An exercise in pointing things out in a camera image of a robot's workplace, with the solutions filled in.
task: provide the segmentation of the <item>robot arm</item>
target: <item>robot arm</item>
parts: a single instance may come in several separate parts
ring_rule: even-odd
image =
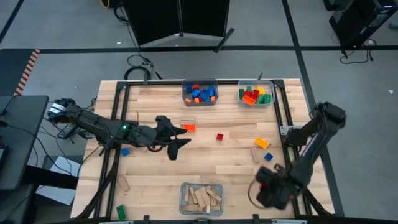
[[[176,160],[178,150],[191,141],[191,139],[178,139],[177,135],[186,133],[187,130],[173,126],[165,116],[156,117],[157,127],[151,128],[139,125],[137,121],[104,118],[80,108],[73,99],[55,100],[47,115],[50,122],[73,123],[94,134],[97,141],[104,146],[101,153],[120,144],[146,146],[152,152],[159,152],[168,146],[169,159]]]
[[[312,119],[300,129],[290,129],[283,139],[284,147],[299,147],[307,144],[313,136],[300,160],[290,167],[276,164],[272,172],[261,167],[256,180],[261,184],[256,199],[265,207],[284,209],[292,197],[301,194],[310,183],[313,164],[324,150],[329,140],[346,123],[345,111],[331,103],[319,103],[311,112]]]

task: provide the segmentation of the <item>bin of green and red blocks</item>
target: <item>bin of green and red blocks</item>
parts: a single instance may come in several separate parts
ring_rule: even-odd
[[[240,80],[238,82],[238,105],[264,108],[275,102],[274,84],[268,80]]]
[[[184,80],[182,100],[186,106],[213,106],[218,99],[216,79]]]

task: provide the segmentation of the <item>blue lego brick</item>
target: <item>blue lego brick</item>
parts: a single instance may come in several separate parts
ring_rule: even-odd
[[[130,154],[130,150],[129,148],[124,148],[121,150],[120,152],[123,156],[127,156],[128,154]]]
[[[266,160],[266,161],[271,161],[271,159],[273,158],[274,156],[273,155],[271,155],[271,153],[267,153],[266,154],[266,156],[264,156],[264,159]]]
[[[209,87],[209,95],[216,96],[216,90],[214,89],[214,86]]]
[[[186,87],[186,89],[185,89],[185,92],[187,93],[187,94],[189,94],[189,93],[192,93],[192,86],[187,86]]]
[[[203,99],[204,101],[206,101],[209,98],[209,91],[208,90],[203,90],[201,92],[200,98]]]
[[[198,97],[200,95],[200,90],[195,90],[195,91],[193,91],[193,93],[192,93],[192,98],[196,98],[196,97]]]

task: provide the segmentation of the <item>bin of blue and orange blocks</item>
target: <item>bin of blue and orange blocks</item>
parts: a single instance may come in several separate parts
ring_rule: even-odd
[[[186,106],[213,106],[218,99],[216,79],[184,80],[182,100]]]

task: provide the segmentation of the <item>bin of wooden blocks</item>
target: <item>bin of wooden blocks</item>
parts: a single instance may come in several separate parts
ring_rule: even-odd
[[[180,191],[182,215],[221,216],[224,188],[221,184],[183,183]]]

